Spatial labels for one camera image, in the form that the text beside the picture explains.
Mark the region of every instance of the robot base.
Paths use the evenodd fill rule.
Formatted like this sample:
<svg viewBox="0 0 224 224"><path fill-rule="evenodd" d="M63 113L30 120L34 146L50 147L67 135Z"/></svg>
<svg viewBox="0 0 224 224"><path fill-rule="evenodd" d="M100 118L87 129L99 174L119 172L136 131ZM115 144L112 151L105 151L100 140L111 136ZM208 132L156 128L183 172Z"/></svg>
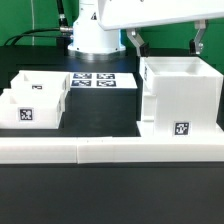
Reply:
<svg viewBox="0 0 224 224"><path fill-rule="evenodd" d="M117 51L109 54L96 54L96 53L84 53L80 51L75 51L68 49L68 55L71 57L76 57L79 59L87 60L87 61L109 61L117 58L124 57L126 55L126 51Z"/></svg>

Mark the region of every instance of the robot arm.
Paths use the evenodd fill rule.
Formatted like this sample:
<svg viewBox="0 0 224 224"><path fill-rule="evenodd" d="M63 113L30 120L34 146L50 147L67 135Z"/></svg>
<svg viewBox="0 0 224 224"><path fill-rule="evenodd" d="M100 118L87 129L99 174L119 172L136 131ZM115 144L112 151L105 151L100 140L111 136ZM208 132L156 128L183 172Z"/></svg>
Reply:
<svg viewBox="0 0 224 224"><path fill-rule="evenodd" d="M200 54L206 20L224 18L223 0L97 0L96 5L100 26L104 30L127 29L139 56L148 52L136 28L197 21L199 31L190 43L190 51Z"/></svg>

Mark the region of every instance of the small white box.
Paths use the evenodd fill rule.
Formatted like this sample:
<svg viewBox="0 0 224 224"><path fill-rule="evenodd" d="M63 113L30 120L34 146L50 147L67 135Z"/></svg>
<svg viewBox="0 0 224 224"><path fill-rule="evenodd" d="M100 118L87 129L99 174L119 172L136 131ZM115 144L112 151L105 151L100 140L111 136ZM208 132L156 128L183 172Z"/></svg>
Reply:
<svg viewBox="0 0 224 224"><path fill-rule="evenodd" d="M0 128L57 129L65 111L64 92L4 89L0 108Z"/></svg>
<svg viewBox="0 0 224 224"><path fill-rule="evenodd" d="M49 92L63 90L64 97L66 97L70 90L70 73L21 70L19 74L12 79L11 88Z"/></svg>
<svg viewBox="0 0 224 224"><path fill-rule="evenodd" d="M140 74L142 121L153 118L155 135L216 132L222 74L197 57L142 58Z"/></svg>

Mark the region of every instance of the black surface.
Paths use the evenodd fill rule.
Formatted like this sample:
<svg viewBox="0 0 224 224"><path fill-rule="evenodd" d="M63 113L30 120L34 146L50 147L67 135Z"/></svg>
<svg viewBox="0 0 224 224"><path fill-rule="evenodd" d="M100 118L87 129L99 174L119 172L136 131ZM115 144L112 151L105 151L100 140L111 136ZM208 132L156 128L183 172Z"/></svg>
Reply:
<svg viewBox="0 0 224 224"><path fill-rule="evenodd" d="M0 48L0 57L2 88L22 68L88 72L94 66L45 47ZM98 69L117 72L127 66L135 72L132 60L125 63ZM0 223L222 224L224 164L1 165Z"/></svg>
<svg viewBox="0 0 224 224"><path fill-rule="evenodd" d="M120 59L95 63L65 54L63 48L55 47L0 47L0 58L5 58L0 68L0 87L9 88L10 80L21 69L97 73L135 73L137 70L137 59L133 51ZM0 137L136 136L136 91L131 94L121 89L112 91L118 94L111 94L109 90L99 91L100 94L95 89L74 89L76 93L67 100L71 111L65 111L58 130L0 129Z"/></svg>

